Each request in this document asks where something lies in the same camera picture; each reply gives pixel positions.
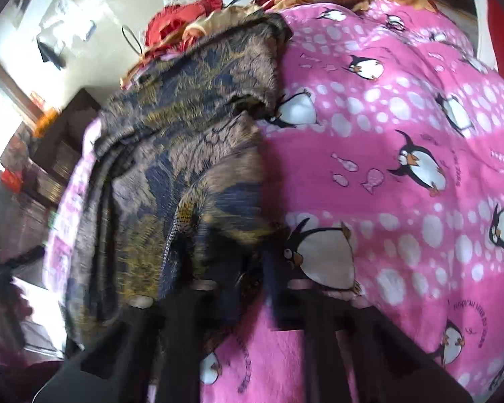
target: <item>pink fabric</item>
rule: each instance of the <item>pink fabric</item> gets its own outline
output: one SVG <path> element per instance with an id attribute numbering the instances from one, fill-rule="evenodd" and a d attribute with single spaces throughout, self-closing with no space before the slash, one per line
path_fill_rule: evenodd
<path id="1" fill-rule="evenodd" d="M 95 119 L 84 133 L 82 157 L 78 161 L 59 203 L 58 212 L 47 241 L 43 263 L 43 283 L 48 290 L 57 294 L 63 304 L 67 278 L 71 267 L 71 254 L 77 236 L 82 203 L 95 164 L 93 143 L 101 133 L 101 120 Z"/>
<path id="2" fill-rule="evenodd" d="M 345 19 L 325 17 L 328 9 Z M 259 123 L 272 160 L 266 195 L 282 197 L 292 229 L 305 218 L 305 229 L 349 227 L 364 295 L 430 356 L 453 323 L 464 345 L 449 340 L 461 351 L 445 370 L 484 401 L 504 378 L 504 250 L 489 240 L 493 211 L 504 208 L 504 81 L 461 60 L 472 56 L 469 41 L 441 14 L 379 0 L 363 17 L 327 3 L 282 15 L 294 32 L 282 61 L 285 98 L 308 91 L 317 123 Z M 405 30 L 385 28 L 387 15 Z M 379 60 L 384 72 L 359 77 L 348 70 L 351 55 Z M 466 110 L 473 128 L 463 136 L 439 94 Z M 444 189 L 388 172 L 406 142 L 396 130 L 431 152 Z M 204 402 L 304 401 L 298 334 L 269 332 L 266 313 L 237 331 L 250 332 L 246 391 L 243 350 L 230 339 L 215 351 L 222 375 L 204 386 Z"/>

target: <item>bedding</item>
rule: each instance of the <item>bedding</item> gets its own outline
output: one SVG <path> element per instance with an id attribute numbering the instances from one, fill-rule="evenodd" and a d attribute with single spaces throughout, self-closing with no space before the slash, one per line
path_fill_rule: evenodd
<path id="1" fill-rule="evenodd" d="M 281 14 L 283 98 L 257 124 L 288 265 L 360 293 L 485 401 L 504 379 L 504 81 L 440 13 Z M 203 401 L 304 401 L 299 333 L 270 328 L 259 299 L 206 361 Z"/>

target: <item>white wall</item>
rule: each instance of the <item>white wall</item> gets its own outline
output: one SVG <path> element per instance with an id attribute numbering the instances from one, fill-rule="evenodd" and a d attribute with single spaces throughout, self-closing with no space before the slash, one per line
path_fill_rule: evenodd
<path id="1" fill-rule="evenodd" d="M 162 0 L 73 0 L 97 29 L 89 41 L 76 37 L 72 47 L 64 50 L 62 71 L 50 62 L 42 63 L 35 41 L 39 23 L 54 11 L 55 1 L 32 0 L 19 30 L 5 14 L 0 15 L 0 63 L 25 93 L 36 91 L 54 106 L 65 106 L 81 87 L 103 103 L 138 59 L 121 36 L 121 26 L 128 25 L 134 32 L 145 29 L 162 9 Z"/>

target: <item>bed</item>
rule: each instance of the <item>bed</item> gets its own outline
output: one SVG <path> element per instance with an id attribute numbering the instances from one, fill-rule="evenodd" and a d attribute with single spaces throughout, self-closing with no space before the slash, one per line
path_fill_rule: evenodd
<path id="1" fill-rule="evenodd" d="M 257 125 L 288 265 L 379 307 L 487 401 L 504 380 L 504 81 L 426 7 L 280 14 L 282 97 Z M 86 131 L 49 238 L 43 279 L 62 299 L 100 132 Z M 303 401 L 300 335 L 271 328 L 258 298 L 205 359 L 202 401 Z"/>

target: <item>black cable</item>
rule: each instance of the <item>black cable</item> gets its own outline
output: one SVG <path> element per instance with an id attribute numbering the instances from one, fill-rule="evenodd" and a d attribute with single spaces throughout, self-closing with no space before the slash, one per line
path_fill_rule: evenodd
<path id="1" fill-rule="evenodd" d="M 133 38 L 134 38 L 134 41 L 136 42 L 136 45 L 138 45 L 138 48 L 140 49 L 140 51 L 137 51 L 136 48 L 130 43 L 129 41 L 129 38 L 125 35 L 125 31 L 129 32 Z M 125 38 L 125 40 L 127 41 L 127 44 L 129 44 L 129 47 L 131 47 L 133 49 L 133 51 L 139 55 L 139 56 L 142 56 L 142 45 L 140 44 L 140 42 L 138 41 L 138 39 L 136 39 L 136 35 L 134 34 L 134 32 L 129 28 L 129 26 L 121 26 L 121 34 L 123 35 L 123 37 Z"/>

